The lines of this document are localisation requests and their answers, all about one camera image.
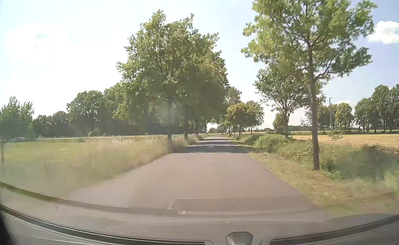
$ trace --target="narrow country road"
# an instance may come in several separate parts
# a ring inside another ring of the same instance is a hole
[[[68,199],[183,214],[260,214],[316,209],[224,137],[209,137]]]

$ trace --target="white cloud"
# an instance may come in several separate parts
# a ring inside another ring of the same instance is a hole
[[[22,25],[8,35],[5,44],[16,59],[40,59],[55,54],[66,43],[66,31],[59,25]]]
[[[375,26],[375,33],[368,36],[368,41],[382,42],[384,44],[399,43],[398,31],[398,22],[380,21]]]

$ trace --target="bush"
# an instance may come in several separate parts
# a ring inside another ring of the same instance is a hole
[[[369,177],[383,180],[386,172],[393,172],[399,164],[398,156],[379,146],[365,146],[341,154],[336,160],[337,170],[344,177]]]
[[[253,146],[254,143],[258,140],[258,138],[260,138],[260,136],[262,136],[263,134],[253,134],[251,137],[249,137],[248,139],[246,139],[244,141],[245,144]]]
[[[279,146],[283,146],[292,141],[292,138],[286,138],[279,134],[265,134],[260,136],[254,146],[262,151],[269,153],[276,152]]]
[[[282,159],[295,159],[302,164],[312,164],[313,146],[310,141],[284,144],[277,151]],[[382,180],[386,172],[394,172],[399,166],[398,154],[379,146],[359,149],[351,146],[321,144],[320,167],[332,179],[371,178]]]

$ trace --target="utility pole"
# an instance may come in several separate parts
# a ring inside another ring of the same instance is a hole
[[[331,131],[333,131],[333,117],[332,117],[332,114],[331,114],[331,97],[329,97],[328,98],[328,100],[330,101],[330,109],[329,109],[329,111],[330,111],[330,132]]]

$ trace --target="sky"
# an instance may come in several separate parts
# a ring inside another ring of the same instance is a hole
[[[331,80],[323,88],[331,103],[354,107],[376,86],[399,83],[399,0],[374,2],[376,32],[356,41],[369,48],[373,62]],[[158,9],[168,21],[193,13],[200,33],[218,32],[216,49],[226,60],[230,85],[242,91],[242,101],[259,101],[253,83],[264,65],[240,53],[252,39],[242,35],[254,20],[251,7],[251,0],[0,0],[0,107],[16,96],[33,102],[35,116],[51,115],[66,111],[79,92],[115,85],[121,79],[116,62],[127,60],[127,38]],[[276,112],[267,106],[264,111],[259,128],[273,128]],[[301,118],[304,109],[290,116],[289,125],[299,125]]]

